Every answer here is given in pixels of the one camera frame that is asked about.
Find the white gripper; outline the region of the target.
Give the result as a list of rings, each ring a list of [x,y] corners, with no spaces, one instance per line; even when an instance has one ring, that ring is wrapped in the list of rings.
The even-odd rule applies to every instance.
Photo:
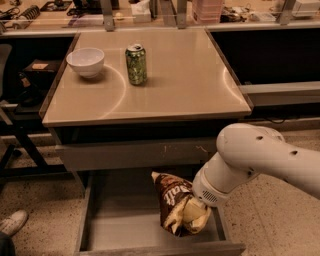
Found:
[[[183,221],[186,223],[203,223],[207,218],[206,205],[218,207],[229,199],[228,194],[218,191],[208,182],[203,170],[199,170],[195,175],[192,190],[196,198],[192,197],[185,205]]]

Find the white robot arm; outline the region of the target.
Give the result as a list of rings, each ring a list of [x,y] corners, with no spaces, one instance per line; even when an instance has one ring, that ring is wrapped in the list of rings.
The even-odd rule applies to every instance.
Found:
[[[260,174],[320,198],[320,152],[291,145],[272,128],[246,123],[220,131],[216,153],[194,177],[193,194],[206,206],[218,207],[235,188]]]

